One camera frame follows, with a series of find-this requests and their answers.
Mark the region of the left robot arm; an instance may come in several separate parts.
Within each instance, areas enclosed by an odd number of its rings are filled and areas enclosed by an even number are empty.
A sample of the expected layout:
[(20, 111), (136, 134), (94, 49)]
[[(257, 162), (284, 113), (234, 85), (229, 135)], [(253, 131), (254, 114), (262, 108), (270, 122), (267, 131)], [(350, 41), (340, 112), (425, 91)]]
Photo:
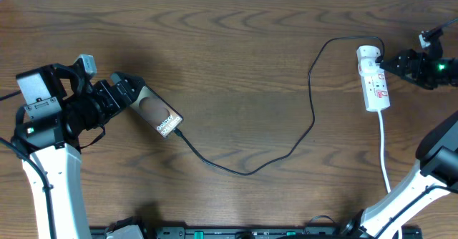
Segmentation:
[(145, 81), (123, 72), (91, 83), (94, 58), (49, 64), (16, 76), (25, 105), (6, 146), (22, 161), (40, 238), (91, 238), (81, 186), (83, 131), (103, 129), (140, 95)]

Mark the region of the white USB charger adapter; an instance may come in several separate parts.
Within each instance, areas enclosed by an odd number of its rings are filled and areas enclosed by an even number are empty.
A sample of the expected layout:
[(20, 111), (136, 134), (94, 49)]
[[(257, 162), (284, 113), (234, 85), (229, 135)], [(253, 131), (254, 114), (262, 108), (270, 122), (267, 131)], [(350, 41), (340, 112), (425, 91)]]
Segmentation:
[(358, 62), (361, 62), (363, 59), (377, 59), (381, 56), (381, 51), (378, 47), (363, 45), (356, 50), (356, 55)]

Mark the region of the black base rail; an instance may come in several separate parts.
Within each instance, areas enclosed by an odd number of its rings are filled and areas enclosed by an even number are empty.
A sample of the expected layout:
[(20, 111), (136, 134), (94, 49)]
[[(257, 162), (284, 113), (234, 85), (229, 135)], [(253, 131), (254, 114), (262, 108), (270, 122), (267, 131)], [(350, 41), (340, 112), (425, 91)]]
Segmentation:
[(146, 225), (136, 217), (119, 220), (108, 227), (91, 227), (93, 238), (236, 239), (236, 238), (343, 238), (334, 222), (311, 221), (305, 227), (190, 227), (184, 223)]

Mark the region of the bronze Galaxy smartphone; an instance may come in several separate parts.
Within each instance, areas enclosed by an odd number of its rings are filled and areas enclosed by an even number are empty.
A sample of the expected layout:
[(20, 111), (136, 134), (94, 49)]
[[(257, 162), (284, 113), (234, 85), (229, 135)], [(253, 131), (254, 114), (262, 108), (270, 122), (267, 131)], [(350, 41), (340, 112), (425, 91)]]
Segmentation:
[(163, 138), (183, 121), (183, 116), (148, 86), (140, 90), (137, 100), (130, 106)]

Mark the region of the white power strip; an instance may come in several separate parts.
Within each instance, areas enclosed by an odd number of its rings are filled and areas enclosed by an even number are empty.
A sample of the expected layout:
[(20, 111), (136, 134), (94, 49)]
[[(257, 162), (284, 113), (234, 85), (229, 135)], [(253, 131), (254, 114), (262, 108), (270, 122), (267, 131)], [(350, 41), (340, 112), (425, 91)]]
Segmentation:
[(390, 107), (389, 93), (384, 70), (375, 59), (364, 58), (359, 61), (364, 104), (368, 112), (378, 112)]

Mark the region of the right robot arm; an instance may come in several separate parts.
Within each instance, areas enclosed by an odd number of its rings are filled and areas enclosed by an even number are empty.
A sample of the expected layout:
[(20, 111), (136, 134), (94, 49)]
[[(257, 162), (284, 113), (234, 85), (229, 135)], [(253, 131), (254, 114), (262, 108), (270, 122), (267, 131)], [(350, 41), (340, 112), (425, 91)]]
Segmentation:
[[(419, 37), (422, 52), (400, 52), (383, 62), (381, 50), (363, 45), (356, 50), (358, 72), (366, 111), (382, 118), (390, 106), (386, 73), (426, 90), (457, 85), (457, 59), (442, 57), (438, 38)], [(404, 179), (390, 185), (385, 163), (385, 131), (380, 126), (380, 165), (386, 196), (362, 210), (342, 227), (340, 234), (352, 238), (400, 238), (401, 227), (435, 200), (457, 192), (457, 114), (453, 113), (421, 141), (416, 160)]]

